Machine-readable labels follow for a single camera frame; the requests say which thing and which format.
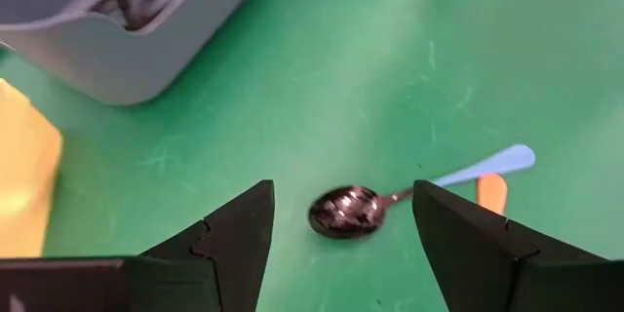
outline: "green surface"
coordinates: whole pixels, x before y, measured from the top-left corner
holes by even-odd
[[[131,108],[0,61],[66,141],[47,255],[139,253],[272,178],[260,312],[445,310],[409,203],[351,243],[313,234],[308,205],[519,142],[537,164],[506,177],[508,215],[624,256],[623,73],[623,0],[249,0],[164,95]]]

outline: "blue spoon handle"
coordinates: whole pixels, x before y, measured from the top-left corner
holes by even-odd
[[[504,175],[510,172],[525,170],[535,164],[535,154],[528,146],[517,144],[489,156],[463,170],[445,175],[434,181],[436,185],[445,187],[460,182],[476,179],[482,175],[496,173]]]

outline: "spoon in container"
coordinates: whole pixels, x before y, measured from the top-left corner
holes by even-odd
[[[535,154],[526,145],[503,149],[463,170],[434,181],[445,187],[486,174],[504,175],[525,170],[535,163]],[[308,220],[317,233],[334,239],[353,239],[371,234],[383,223],[386,209],[411,197],[413,188],[380,196],[359,185],[336,188],[318,198],[310,207]]]

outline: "gray plastic container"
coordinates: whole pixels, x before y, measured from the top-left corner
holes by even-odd
[[[139,31],[88,9],[97,0],[0,0],[0,42],[108,104],[158,96],[243,0],[168,0]]]

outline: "orange object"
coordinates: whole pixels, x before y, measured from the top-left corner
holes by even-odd
[[[42,254],[61,149],[60,132],[0,79],[0,257]]]
[[[507,204],[507,183],[497,174],[482,175],[477,180],[477,203],[494,213],[503,215]]]

